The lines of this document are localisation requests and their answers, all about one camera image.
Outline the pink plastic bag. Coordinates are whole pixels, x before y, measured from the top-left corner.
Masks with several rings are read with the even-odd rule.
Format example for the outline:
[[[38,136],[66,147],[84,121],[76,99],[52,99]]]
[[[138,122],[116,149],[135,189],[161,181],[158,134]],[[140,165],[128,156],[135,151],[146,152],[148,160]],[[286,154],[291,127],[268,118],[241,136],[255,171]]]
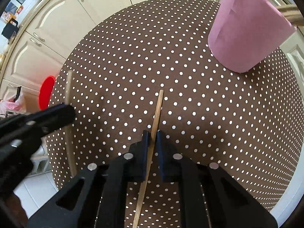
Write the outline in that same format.
[[[15,96],[11,96],[8,99],[1,100],[0,113],[5,114],[7,110],[26,112],[26,102],[24,94],[21,92],[18,99],[14,101]]]

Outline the pink paper utensil cup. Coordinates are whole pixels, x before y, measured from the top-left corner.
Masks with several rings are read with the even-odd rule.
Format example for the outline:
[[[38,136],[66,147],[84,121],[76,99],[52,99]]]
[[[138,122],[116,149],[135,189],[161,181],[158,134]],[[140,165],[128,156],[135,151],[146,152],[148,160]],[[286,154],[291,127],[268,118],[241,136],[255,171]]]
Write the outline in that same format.
[[[208,44],[225,68],[244,73],[295,31],[296,27],[267,0],[221,0]]]

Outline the red plastic stool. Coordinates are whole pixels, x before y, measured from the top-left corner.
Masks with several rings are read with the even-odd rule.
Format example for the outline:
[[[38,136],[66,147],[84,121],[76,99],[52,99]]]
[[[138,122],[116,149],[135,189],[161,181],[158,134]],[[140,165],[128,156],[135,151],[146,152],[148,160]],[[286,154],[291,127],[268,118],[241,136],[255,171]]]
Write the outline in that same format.
[[[55,85],[55,80],[56,79],[54,76],[48,76],[42,83],[38,96],[38,105],[40,110],[45,110],[48,108],[51,93]]]

